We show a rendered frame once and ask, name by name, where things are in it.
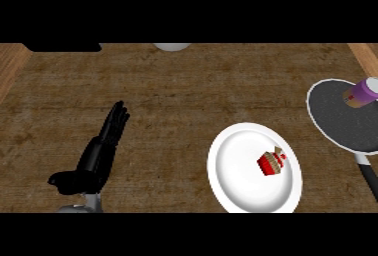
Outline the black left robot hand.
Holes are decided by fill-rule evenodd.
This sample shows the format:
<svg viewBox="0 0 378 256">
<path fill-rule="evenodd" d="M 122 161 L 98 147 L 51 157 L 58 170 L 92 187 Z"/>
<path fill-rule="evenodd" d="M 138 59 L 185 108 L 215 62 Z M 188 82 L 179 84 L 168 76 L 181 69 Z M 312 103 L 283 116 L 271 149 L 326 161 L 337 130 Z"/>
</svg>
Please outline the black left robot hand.
<svg viewBox="0 0 378 256">
<path fill-rule="evenodd" d="M 123 102 L 117 101 L 107 113 L 98 135 L 85 146 L 76 168 L 54 173 L 47 183 L 61 195 L 100 192 L 110 174 L 116 146 L 120 140 L 129 114 Z"/>
</svg>

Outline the white round plate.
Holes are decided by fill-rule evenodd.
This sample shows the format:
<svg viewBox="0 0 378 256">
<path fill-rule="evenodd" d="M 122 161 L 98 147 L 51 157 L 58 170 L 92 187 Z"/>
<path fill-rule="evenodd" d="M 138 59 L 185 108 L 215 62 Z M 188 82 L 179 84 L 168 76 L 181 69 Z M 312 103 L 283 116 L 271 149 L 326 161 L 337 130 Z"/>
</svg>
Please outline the white round plate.
<svg viewBox="0 0 378 256">
<path fill-rule="evenodd" d="M 280 173 L 264 175 L 258 159 L 281 149 Z M 228 213 L 292 213 L 302 178 L 295 153 L 280 135 L 256 123 L 230 125 L 216 135 L 206 158 L 208 181 Z"/>
</svg>

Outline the dark grey frying pan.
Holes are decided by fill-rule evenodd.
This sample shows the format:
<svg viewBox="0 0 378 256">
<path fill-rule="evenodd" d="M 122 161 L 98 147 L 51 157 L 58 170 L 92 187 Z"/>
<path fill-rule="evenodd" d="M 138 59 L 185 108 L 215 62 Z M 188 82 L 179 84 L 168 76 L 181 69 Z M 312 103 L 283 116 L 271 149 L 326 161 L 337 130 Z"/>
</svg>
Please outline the dark grey frying pan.
<svg viewBox="0 0 378 256">
<path fill-rule="evenodd" d="M 324 79 L 306 91 L 305 105 L 311 122 L 327 140 L 354 154 L 355 163 L 378 202 L 378 175 L 367 157 L 378 156 L 378 100 L 360 108 L 349 107 L 342 93 L 354 84 Z"/>
</svg>

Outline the purple-lidded brown can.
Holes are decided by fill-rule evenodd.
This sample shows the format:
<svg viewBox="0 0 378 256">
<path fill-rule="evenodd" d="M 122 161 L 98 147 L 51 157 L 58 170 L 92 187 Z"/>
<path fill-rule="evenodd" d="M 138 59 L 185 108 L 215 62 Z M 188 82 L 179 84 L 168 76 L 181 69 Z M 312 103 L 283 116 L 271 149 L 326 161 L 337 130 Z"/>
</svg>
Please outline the purple-lidded brown can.
<svg viewBox="0 0 378 256">
<path fill-rule="evenodd" d="M 343 103 L 360 108 L 378 100 L 378 77 L 367 77 L 342 93 Z"/>
</svg>

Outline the black appliance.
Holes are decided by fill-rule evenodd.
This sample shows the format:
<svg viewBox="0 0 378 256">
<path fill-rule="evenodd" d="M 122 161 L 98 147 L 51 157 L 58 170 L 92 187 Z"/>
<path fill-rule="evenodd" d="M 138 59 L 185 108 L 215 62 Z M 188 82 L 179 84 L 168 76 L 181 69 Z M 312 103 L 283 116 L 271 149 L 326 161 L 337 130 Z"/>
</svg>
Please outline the black appliance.
<svg viewBox="0 0 378 256">
<path fill-rule="evenodd" d="M 24 43 L 24 47 L 32 52 L 98 52 L 101 50 L 98 43 Z"/>
</svg>

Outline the white round object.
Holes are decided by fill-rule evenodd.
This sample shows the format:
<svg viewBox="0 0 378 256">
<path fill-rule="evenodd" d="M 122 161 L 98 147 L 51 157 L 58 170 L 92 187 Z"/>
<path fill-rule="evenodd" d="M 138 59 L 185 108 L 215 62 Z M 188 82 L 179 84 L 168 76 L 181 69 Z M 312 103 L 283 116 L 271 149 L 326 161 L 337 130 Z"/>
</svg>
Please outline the white round object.
<svg viewBox="0 0 378 256">
<path fill-rule="evenodd" d="M 166 52 L 181 51 L 188 47 L 188 43 L 154 43 L 154 47 Z"/>
</svg>

